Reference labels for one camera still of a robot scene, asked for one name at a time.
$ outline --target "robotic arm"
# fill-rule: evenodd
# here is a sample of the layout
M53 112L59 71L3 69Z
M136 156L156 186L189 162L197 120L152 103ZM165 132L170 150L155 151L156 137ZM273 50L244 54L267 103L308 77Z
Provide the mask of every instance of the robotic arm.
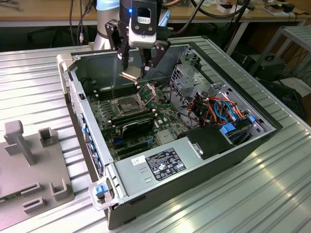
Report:
M94 50L108 49L108 41L110 48L118 52L122 76L132 81L143 78L150 67L157 66L171 45L167 41L171 30L165 26L169 10L161 13L162 0L120 0L120 6L119 0L115 2L97 0L96 8L98 10L98 34L94 42ZM156 50L154 57L151 56L153 47ZM140 70L128 65L130 48L139 50Z

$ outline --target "power supply label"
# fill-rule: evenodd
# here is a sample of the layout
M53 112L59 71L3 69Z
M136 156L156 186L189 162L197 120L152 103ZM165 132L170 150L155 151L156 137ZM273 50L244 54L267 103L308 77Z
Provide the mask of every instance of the power supply label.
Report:
M157 181L162 181L186 169L174 148L147 157L146 162Z

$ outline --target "blue latch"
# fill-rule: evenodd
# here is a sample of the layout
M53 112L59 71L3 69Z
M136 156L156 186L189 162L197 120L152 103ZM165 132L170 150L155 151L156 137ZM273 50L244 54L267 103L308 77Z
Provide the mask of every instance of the blue latch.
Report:
M228 124L222 125L221 130L224 132L224 134L227 134L235 130L235 127L232 125L232 123L228 123Z
M250 122L252 122L252 123L254 123L254 122L255 122L255 120L256 120L253 116L250 116L248 119L249 119L249 120L250 120Z
M102 184L95 187L97 198L102 198L106 192L109 191L106 184Z

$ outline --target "aluminum extrusion table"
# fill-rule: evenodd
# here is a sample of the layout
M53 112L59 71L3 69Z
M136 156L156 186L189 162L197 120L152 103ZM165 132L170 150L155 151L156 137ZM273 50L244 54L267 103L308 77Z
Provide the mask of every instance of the aluminum extrusion table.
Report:
M276 53L276 56L281 57L284 53L285 49L288 47L289 43L295 42L302 48L306 49L307 51L311 52L311 27L280 27L279 30L276 32L274 37L271 39L270 43L267 45L259 59L253 65L252 69L249 71L250 74L255 74L256 70L263 62L264 58L268 55L269 51L272 47L276 44L276 42L280 39L280 37L284 35L287 37L286 41L283 45L279 48ZM311 60L307 62L304 67L299 71L298 76L304 73L309 67L311 67Z
M310 232L311 128L210 40L176 40L200 46L284 128L242 163L112 232ZM75 193L73 201L3 232L108 232L104 212L96 211L88 196L90 177L55 59L59 53L86 50L0 53L0 139L3 123L12 119L22 120L25 134L56 129ZM202 69L218 80L208 66Z

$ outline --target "blue clip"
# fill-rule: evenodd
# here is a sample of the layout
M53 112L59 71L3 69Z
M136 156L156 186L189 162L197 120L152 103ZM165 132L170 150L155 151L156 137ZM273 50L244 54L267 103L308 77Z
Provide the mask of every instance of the blue clip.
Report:
M250 116L248 119L249 119L252 123L254 123L255 120L256 120L253 116Z
M106 184L102 184L102 185L96 186L95 191L96 191L96 196L98 198L102 198L104 194L109 191L109 189Z
M228 124L222 125L221 130L224 132L224 134L227 134L231 131L234 131L235 127L232 125L232 123L228 123Z
M82 126L82 132L85 133L86 132L86 124L84 123Z

